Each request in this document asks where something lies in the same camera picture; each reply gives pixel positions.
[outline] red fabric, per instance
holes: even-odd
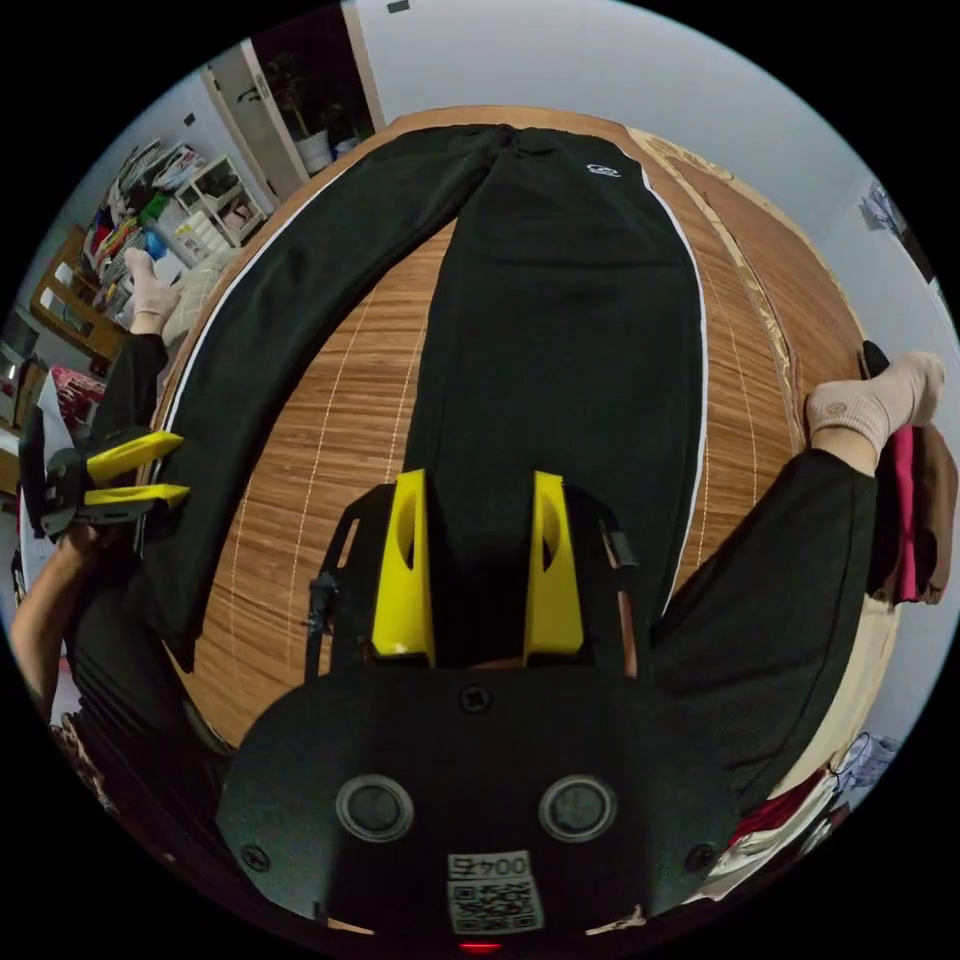
[[[897,500],[900,503],[900,599],[916,600],[917,558],[916,527],[913,515],[913,427],[897,430],[890,443],[893,469],[897,478]]]
[[[792,790],[768,800],[757,811],[751,813],[749,817],[741,820],[737,832],[730,841],[730,846],[732,847],[748,833],[756,833],[758,830],[776,830],[778,827],[782,827],[800,809],[803,801],[810,796],[813,788],[824,776],[826,776],[825,770],[817,770],[807,777],[803,783],[798,783]]]
[[[100,244],[103,243],[103,241],[109,236],[109,227],[106,227],[103,224],[97,224],[96,229],[93,231],[93,240],[90,243],[90,253],[93,254],[93,256],[96,256],[97,251],[100,249]]]
[[[103,399],[103,384],[86,374],[66,367],[51,371],[57,388],[57,404],[67,430],[73,433],[90,417],[91,408]]]

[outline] human hand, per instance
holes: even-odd
[[[117,526],[92,527],[87,523],[75,523],[57,543],[58,551],[67,559],[83,567],[91,566],[107,547],[119,536]]]

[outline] potted plant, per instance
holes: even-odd
[[[317,173],[333,160],[333,155],[330,152],[330,137],[322,112],[320,122],[315,125],[319,129],[310,132],[311,125],[307,119],[309,74],[303,69],[298,58],[290,53],[279,54],[267,63],[264,69],[273,98],[293,137],[293,144],[307,168],[307,173]]]

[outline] black pants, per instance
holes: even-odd
[[[635,616],[662,612],[689,519],[704,389],[684,238],[614,143],[437,127],[372,151],[284,222],[217,304],[177,385],[165,428],[184,443],[160,479],[191,495],[169,523],[146,524],[127,600],[184,669],[286,398],[350,311],[376,299],[380,277],[454,217],[403,459],[427,471],[444,531],[436,628],[480,659],[522,649],[535,470],[614,511],[643,550]],[[213,410],[230,411],[229,429]]]
[[[128,339],[94,419],[91,447],[109,445],[118,431],[149,425],[166,360],[160,337]],[[122,795],[114,798],[118,806],[124,799],[137,807],[156,802],[198,849],[229,856],[213,822],[225,763],[187,719],[188,695],[159,637],[122,608],[136,569],[132,539],[132,530],[125,531],[103,555],[67,630],[81,736]],[[166,838],[157,840],[162,845]]]
[[[876,487],[825,451],[794,457],[652,632],[657,686],[710,732],[744,813],[800,758],[839,688]]]

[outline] door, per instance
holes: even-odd
[[[216,88],[215,102],[222,110],[234,137],[242,138],[244,153],[262,171],[264,182],[284,201],[309,179],[280,116],[260,63],[249,40],[220,54],[209,64]]]

